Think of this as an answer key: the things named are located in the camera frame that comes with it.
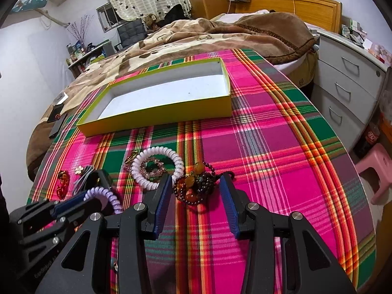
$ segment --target white spiral hair tie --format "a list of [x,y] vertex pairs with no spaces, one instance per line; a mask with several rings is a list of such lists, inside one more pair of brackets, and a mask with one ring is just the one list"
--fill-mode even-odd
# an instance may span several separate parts
[[103,210],[106,207],[107,203],[110,202],[113,207],[114,214],[122,213],[122,206],[120,201],[117,199],[117,196],[107,188],[95,187],[91,188],[90,190],[87,190],[83,201],[86,201],[91,198],[97,198],[101,201],[101,210]]
[[143,150],[139,155],[136,156],[132,163],[131,174],[135,181],[144,189],[155,190],[158,188],[158,182],[151,182],[143,177],[140,173],[140,165],[148,158],[153,155],[164,155],[169,157],[174,162],[174,173],[172,175],[173,184],[177,178],[184,174],[184,162],[182,161],[179,154],[173,149],[167,147],[151,147]]

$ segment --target purple spiral hair tie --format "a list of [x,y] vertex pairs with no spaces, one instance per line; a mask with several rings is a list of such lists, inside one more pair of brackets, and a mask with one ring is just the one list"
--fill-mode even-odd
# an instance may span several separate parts
[[106,207],[107,203],[110,202],[113,207],[114,214],[122,213],[122,206],[120,201],[113,192],[109,191],[109,189],[106,189],[104,187],[91,188],[90,190],[87,190],[86,195],[84,196],[84,201],[91,198],[97,198],[101,201],[101,210],[103,210]]

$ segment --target window frame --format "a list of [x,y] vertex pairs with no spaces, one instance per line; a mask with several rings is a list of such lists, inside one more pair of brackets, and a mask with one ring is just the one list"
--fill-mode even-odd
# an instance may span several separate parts
[[[116,24],[111,24],[110,23],[111,21],[109,20],[109,16],[107,15],[107,12],[106,12],[109,8],[113,9],[114,16],[116,17],[116,20],[117,20]],[[105,29],[105,26],[102,23],[102,19],[101,19],[101,14],[100,13],[104,13],[105,14],[107,23],[109,25],[108,29]],[[120,18],[118,16],[116,10],[114,9],[114,7],[112,6],[112,4],[110,2],[108,2],[107,4],[104,4],[104,5],[100,6],[99,8],[97,8],[97,14],[98,14],[99,23],[101,23],[102,30],[105,33],[109,32],[110,30],[112,30],[112,29],[114,29],[114,28],[116,28],[116,27],[118,27],[120,25],[123,25],[124,23],[127,22],[126,20],[123,20],[122,18]]]

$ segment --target pink plastic stool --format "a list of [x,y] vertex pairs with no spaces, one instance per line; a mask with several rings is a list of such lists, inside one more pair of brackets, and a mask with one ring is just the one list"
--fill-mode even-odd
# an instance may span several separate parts
[[382,144],[376,143],[368,154],[355,165],[358,173],[367,168],[373,168],[380,178],[380,189],[374,194],[370,201],[373,205],[377,204],[379,198],[392,184],[392,160]]

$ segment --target blue gripper pad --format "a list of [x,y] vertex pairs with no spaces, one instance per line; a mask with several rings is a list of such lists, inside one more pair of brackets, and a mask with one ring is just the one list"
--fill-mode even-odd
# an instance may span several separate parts
[[223,205],[225,207],[227,221],[229,221],[230,231],[234,234],[234,237],[238,239],[240,236],[240,227],[238,225],[238,212],[234,205],[234,201],[228,186],[229,184],[233,183],[231,182],[230,178],[228,178],[228,180],[230,180],[229,183],[226,181],[226,178],[224,176],[220,178],[219,190],[222,196]]
[[71,199],[68,199],[66,201],[60,202],[59,204],[55,205],[52,213],[52,217],[56,219],[58,215],[60,215],[61,213],[71,209],[72,207],[76,206],[79,203],[82,203],[85,195],[86,192],[83,191],[73,196]]
[[165,182],[165,186],[161,193],[161,197],[159,199],[159,204],[155,212],[155,222],[154,222],[154,230],[153,234],[158,239],[158,236],[163,231],[163,226],[165,224],[166,213],[169,207],[170,198],[172,195],[172,177],[171,175]]

